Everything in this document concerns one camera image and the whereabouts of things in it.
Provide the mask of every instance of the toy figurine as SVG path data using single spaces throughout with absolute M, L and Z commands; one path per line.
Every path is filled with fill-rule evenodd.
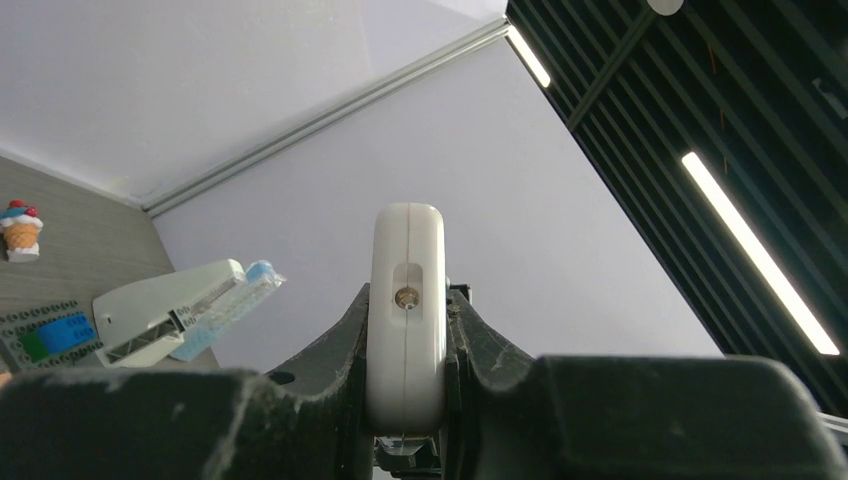
M 44 223 L 38 218 L 37 208 L 27 206 L 20 200 L 12 200 L 0 217 L 0 225 L 3 227 L 10 262 L 31 262 L 38 258 L 38 234 L 44 228 Z

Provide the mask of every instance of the tube light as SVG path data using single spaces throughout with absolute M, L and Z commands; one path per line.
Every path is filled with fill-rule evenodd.
M 798 292 L 792 288 L 786 275 L 780 270 L 769 253 L 766 251 L 760 240 L 754 235 L 751 227 L 745 223 L 742 215 L 736 210 L 736 207 L 727 198 L 724 191 L 713 178 L 710 171 L 701 161 L 695 152 L 690 152 L 683 157 L 683 166 L 701 188 L 701 191 L 710 201 L 716 213 L 724 220 L 724 224 L 736 237 L 736 241 L 742 245 L 742 249 L 748 254 L 748 257 L 760 271 L 760 274 L 765 278 L 766 283 L 774 291 L 775 295 L 780 299 L 789 314 L 795 320 L 795 323 L 801 328 L 810 342 L 825 355 L 839 355 L 839 349 L 827 336 L 827 333 L 819 324 L 813 312 L 798 295 Z
M 533 53 L 533 50 L 530 50 L 530 45 L 527 45 L 527 42 L 524 41 L 524 37 L 521 36 L 518 29 L 514 26 L 510 26 L 506 36 L 512 43 L 513 48 L 515 48 L 515 51 L 518 52 L 518 55 L 521 56 L 524 63 L 530 71 L 533 72 L 533 76 L 536 77 L 539 84 L 542 87 L 547 88 L 547 86 L 551 84 L 551 76 L 545 71 L 545 67 L 543 67 L 542 63 L 539 62 L 539 59 L 536 58 L 536 54 Z

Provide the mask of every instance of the brass screw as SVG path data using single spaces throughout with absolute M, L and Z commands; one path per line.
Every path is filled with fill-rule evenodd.
M 418 306 L 418 290 L 412 287 L 403 287 L 395 294 L 395 303 L 404 310 L 412 310 Z

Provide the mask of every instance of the white wall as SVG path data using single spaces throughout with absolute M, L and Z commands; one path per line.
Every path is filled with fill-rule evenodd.
M 0 156 L 150 202 L 471 33 L 505 6 L 4 0 Z
M 397 201 L 441 210 L 448 275 L 533 355 L 719 354 L 505 41 L 155 224 L 178 269 L 266 258 L 289 278 L 214 348 L 264 371 L 345 311 Z

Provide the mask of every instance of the dark corrugated ceiling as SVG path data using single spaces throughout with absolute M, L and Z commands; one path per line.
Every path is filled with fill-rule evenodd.
M 848 416 L 848 1 L 510 0 L 545 93 L 720 348 Z M 696 151 L 843 355 L 820 354 L 681 164 Z

